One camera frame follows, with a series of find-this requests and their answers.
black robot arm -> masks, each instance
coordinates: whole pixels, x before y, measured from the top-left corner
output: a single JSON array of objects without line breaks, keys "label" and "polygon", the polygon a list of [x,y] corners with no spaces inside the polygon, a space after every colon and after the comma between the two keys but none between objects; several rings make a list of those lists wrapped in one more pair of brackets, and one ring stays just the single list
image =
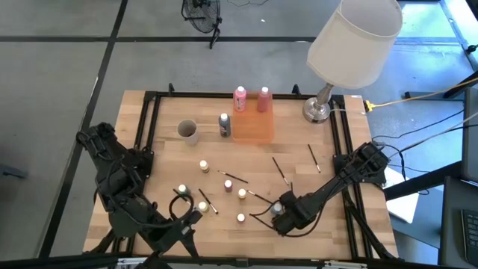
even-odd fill
[{"label": "black robot arm", "polygon": [[296,197],[293,191],[280,196],[284,213],[272,219],[280,235],[292,229],[304,229],[312,223],[327,200],[354,182],[384,183],[378,175],[386,168],[388,158],[373,143],[364,143],[344,160],[340,173],[314,193]]},{"label": "black robot arm", "polygon": [[[98,195],[116,237],[127,238],[138,233],[155,256],[161,256],[180,241],[193,257],[199,257],[191,226],[202,215],[193,208],[193,197],[176,196],[170,202],[170,217],[166,218],[157,211],[156,202],[151,203],[143,195],[154,153],[126,149],[107,123],[79,132],[76,138],[90,153],[98,170],[95,178]],[[173,203],[182,197],[188,199],[191,206],[183,216],[176,217]]]}]

butcher block tabletop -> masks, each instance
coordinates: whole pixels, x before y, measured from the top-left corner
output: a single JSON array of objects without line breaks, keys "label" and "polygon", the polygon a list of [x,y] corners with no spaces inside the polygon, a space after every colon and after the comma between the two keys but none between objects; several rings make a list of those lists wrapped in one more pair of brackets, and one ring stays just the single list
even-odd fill
[{"label": "butcher block tabletop", "polygon": [[[143,105],[144,91],[128,90],[124,93],[115,125],[118,141],[125,147],[134,144],[137,125]],[[364,115],[360,96],[344,96],[347,117],[356,149],[370,141],[370,130]],[[294,183],[296,196],[314,192],[335,174],[332,156],[335,154],[329,120],[322,124],[311,124],[302,116],[303,100],[273,100],[274,138],[272,143],[254,145],[235,143],[231,137],[220,136],[218,117],[221,113],[232,115],[232,100],[221,98],[175,98],[162,97],[156,123],[155,138],[152,145],[155,152],[152,174],[146,182],[144,194],[158,203],[159,212],[169,217],[168,205],[176,195],[173,188],[184,184],[191,190],[197,205],[204,201],[198,188],[201,188],[216,207],[219,214],[211,209],[203,214],[193,226],[196,230],[194,241],[200,256],[204,257],[247,257],[264,259],[350,259],[347,226],[341,194],[330,199],[317,228],[301,238],[281,237],[267,228],[249,213],[260,213],[268,203],[247,194],[246,199],[238,198],[241,188],[251,190],[268,200],[274,201],[288,190],[272,157],[277,160],[288,181]],[[152,113],[152,102],[148,113]],[[142,145],[146,143],[147,117]],[[345,149],[341,131],[341,118],[338,119],[342,149]],[[176,126],[182,120],[197,123],[199,142],[188,146],[179,137]],[[322,173],[318,173],[314,160],[307,147],[315,154]],[[209,173],[203,173],[199,162],[209,163]],[[249,184],[228,178],[218,170],[225,171]],[[231,193],[224,191],[224,181],[233,184]],[[387,250],[397,256],[397,247],[391,228],[390,217],[383,192],[376,186],[361,184],[367,222]],[[175,203],[173,211],[182,215],[188,204],[182,200]],[[238,223],[238,214],[246,215],[243,223]],[[270,223],[272,214],[267,212],[260,217]],[[360,228],[356,225],[358,252],[364,255]],[[310,229],[293,230],[291,234],[301,234]],[[93,249],[108,233],[111,226],[108,214],[99,200],[96,200],[84,250]],[[137,235],[134,255],[148,256],[151,248]],[[165,255],[189,256],[178,242]]]}]

cup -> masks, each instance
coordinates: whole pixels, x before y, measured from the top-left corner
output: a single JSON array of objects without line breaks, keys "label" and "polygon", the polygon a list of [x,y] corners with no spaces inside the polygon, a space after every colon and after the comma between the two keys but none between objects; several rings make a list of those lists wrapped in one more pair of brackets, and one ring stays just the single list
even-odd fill
[{"label": "cup", "polygon": [[183,120],[178,124],[178,134],[189,146],[196,145],[199,135],[197,125],[192,120]]}]

table lamp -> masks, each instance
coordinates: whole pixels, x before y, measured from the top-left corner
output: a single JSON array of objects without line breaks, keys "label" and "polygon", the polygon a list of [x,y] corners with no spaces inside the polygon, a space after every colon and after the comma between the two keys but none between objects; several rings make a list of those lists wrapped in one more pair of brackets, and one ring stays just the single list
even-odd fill
[{"label": "table lamp", "polygon": [[311,123],[327,119],[334,86],[358,89],[374,83],[402,24],[395,0],[342,0],[308,50],[307,65],[326,86],[305,102],[304,117]]}]

small paint bottle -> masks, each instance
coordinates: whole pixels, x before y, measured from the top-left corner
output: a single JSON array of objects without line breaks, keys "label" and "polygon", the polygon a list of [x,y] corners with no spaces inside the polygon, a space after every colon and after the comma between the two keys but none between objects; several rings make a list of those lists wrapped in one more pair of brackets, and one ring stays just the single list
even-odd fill
[{"label": "small paint bottle", "polygon": [[270,212],[274,215],[282,214],[283,209],[282,209],[282,204],[280,202],[276,202],[271,208]]},{"label": "small paint bottle", "polygon": [[180,194],[190,194],[189,189],[184,184],[179,185],[178,191]]},{"label": "small paint bottle", "polygon": [[206,202],[199,202],[197,207],[201,212],[206,213],[207,211],[209,211],[209,205]]},{"label": "small paint bottle", "polygon": [[222,137],[231,135],[231,117],[226,113],[219,116],[219,133]]},{"label": "small paint bottle", "polygon": [[238,223],[243,223],[246,220],[244,214],[238,214]]},{"label": "small paint bottle", "polygon": [[226,189],[226,192],[231,192],[232,191],[232,181],[230,181],[230,180],[224,181],[224,189]]},{"label": "small paint bottle", "polygon": [[242,112],[246,109],[246,95],[247,92],[242,86],[234,91],[234,109],[236,111]]},{"label": "small paint bottle", "polygon": [[238,191],[239,199],[241,199],[241,200],[246,199],[246,194],[247,194],[246,190],[240,189],[240,190]]},{"label": "small paint bottle", "polygon": [[265,112],[269,108],[269,88],[262,87],[259,96],[257,97],[257,111]]},{"label": "small paint bottle", "polygon": [[205,161],[205,160],[200,161],[199,162],[199,167],[201,167],[201,171],[203,173],[209,172],[209,164],[208,164],[207,161]]}]

